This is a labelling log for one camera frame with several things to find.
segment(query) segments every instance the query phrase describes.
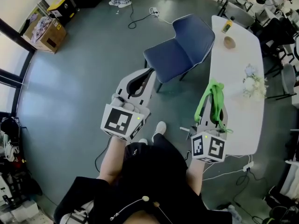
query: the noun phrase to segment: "bottle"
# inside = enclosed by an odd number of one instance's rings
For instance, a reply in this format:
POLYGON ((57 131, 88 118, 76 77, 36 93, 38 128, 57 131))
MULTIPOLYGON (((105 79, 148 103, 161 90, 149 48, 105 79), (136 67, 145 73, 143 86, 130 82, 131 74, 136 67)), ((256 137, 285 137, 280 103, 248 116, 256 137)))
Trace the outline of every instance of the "bottle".
POLYGON ((224 25, 224 27, 223 27, 223 29, 222 29, 222 32, 223 32, 223 33, 226 33, 226 32, 230 29, 230 27, 233 25, 233 20, 235 20, 235 18, 234 18, 234 17, 231 17, 230 20, 228 20, 228 21, 225 23, 225 25, 224 25))

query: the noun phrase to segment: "person's arm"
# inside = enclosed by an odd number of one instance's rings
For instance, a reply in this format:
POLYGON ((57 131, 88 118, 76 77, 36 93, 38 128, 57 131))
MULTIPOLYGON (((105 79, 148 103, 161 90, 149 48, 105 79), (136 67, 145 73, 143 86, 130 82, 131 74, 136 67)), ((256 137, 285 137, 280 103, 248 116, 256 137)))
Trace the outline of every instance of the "person's arm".
POLYGON ((108 150, 105 154, 100 168, 98 179, 102 179, 111 184, 122 169, 123 156, 126 142, 112 137, 108 150))
POLYGON ((197 159, 192 159, 186 173, 186 180, 192 190, 199 195, 202 185, 202 176, 204 172, 205 163, 197 159))

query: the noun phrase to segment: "trash bin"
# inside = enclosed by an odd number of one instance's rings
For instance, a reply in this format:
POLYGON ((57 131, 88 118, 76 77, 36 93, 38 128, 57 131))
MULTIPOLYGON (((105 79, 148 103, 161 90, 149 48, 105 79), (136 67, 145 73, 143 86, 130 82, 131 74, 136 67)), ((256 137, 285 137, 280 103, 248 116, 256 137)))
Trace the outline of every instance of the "trash bin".
POLYGON ((71 0, 55 0, 47 11, 53 13, 63 25, 68 23, 77 12, 71 0))

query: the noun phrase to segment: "fiducial marker cube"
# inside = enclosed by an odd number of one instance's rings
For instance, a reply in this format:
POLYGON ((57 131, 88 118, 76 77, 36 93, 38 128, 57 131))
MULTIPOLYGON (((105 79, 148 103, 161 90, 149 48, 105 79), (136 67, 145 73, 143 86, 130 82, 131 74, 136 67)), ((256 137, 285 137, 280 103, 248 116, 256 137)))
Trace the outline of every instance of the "fiducial marker cube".
POLYGON ((191 137, 192 158, 206 163, 223 162, 226 155, 225 140, 207 132, 191 137))
POLYGON ((144 125, 144 115, 122 107, 106 105, 101 130, 116 138, 132 142, 144 125))

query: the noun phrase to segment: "blue chair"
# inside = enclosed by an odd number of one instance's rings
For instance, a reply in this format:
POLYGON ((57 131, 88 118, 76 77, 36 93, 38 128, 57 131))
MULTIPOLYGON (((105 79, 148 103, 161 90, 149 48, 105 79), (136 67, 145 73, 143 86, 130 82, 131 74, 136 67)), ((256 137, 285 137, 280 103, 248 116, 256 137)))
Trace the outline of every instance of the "blue chair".
POLYGON ((160 85, 182 75, 203 63, 211 51, 215 34, 211 28, 194 14, 173 22, 176 36, 144 51, 145 64, 154 68, 160 85))

